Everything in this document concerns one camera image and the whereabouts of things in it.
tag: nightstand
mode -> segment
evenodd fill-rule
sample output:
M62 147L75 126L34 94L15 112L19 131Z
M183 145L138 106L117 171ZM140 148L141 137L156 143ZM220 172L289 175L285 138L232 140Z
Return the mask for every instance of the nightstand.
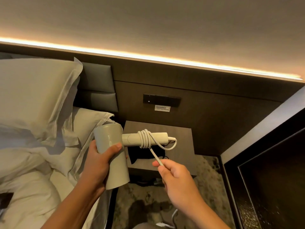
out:
M169 137L175 137L177 139L176 147L173 150L165 151L165 155L169 159L185 165L193 177L197 175L192 130L190 128L126 121L123 133L137 133L143 129L151 132L166 132ZM125 153L128 155L128 147L125 147ZM158 169L152 166L154 160L137 159L135 163L131 164L128 156L129 175L137 176L137 179L142 181L160 178Z

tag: white cord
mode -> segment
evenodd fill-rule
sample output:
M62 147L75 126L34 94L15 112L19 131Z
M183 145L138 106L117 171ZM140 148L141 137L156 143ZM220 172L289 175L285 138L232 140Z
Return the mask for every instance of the white cord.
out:
M178 212L178 209L176 209L174 212L173 212L173 215L172 215L172 222L173 222L173 225L174 226L171 226L171 225L168 225L166 223L156 223L157 226L159 227L168 227L168 228L171 228L171 229L175 229L176 228L176 224L174 223L173 221L173 217L175 216L175 214Z
M153 149L151 148L151 141L150 141L150 137L155 141L155 143L162 149L164 150L172 150L176 145L177 145L177 139L174 137L169 137L169 140L174 141L175 143L173 144L172 147L170 148L165 148L163 147L152 135L152 133L150 131L148 131L147 129L144 129L142 131L138 131L138 134L140 136L140 140L141 140L141 149L146 149L149 148L151 153L153 154L153 156L155 157L155 159L158 161L158 163L160 165L163 165L162 162L160 161L160 159L157 157L157 155L155 154L155 152L153 151Z

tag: patterned carpet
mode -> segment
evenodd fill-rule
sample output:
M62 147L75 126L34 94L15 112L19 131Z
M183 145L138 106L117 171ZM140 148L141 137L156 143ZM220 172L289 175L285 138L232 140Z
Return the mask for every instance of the patterned carpet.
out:
M216 157L196 155L197 177L194 181L204 201L230 227L235 228L233 216L225 191L219 162ZM171 224L175 208L163 187L140 187L126 184L119 187L113 217L113 229L132 229L139 223ZM184 214L178 211L174 218L177 229L197 228Z

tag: hair dryer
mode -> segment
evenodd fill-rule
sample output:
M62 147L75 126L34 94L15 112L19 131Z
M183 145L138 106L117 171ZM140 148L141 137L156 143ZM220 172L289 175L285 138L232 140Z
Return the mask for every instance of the hair dryer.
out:
M174 137L168 137L166 132L151 133L147 129L138 133L123 134L122 126L118 123L106 124L96 127L94 130L96 147L99 153L104 153L110 146L121 143L122 149L116 154L109 164L109 175L106 180L106 190L122 186L130 181L124 146L140 146L140 148L149 148L160 165L163 165L154 151L152 145L158 145L164 150L172 150L177 140ZM174 141L171 148L165 148L170 141Z

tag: gray headboard panel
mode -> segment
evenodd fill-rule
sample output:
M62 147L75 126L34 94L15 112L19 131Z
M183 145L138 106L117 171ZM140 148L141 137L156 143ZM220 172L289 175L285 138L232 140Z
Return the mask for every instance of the gray headboard panel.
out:
M0 52L0 59L42 58ZM107 65L82 63L78 92L74 105L98 111L118 112L111 67Z

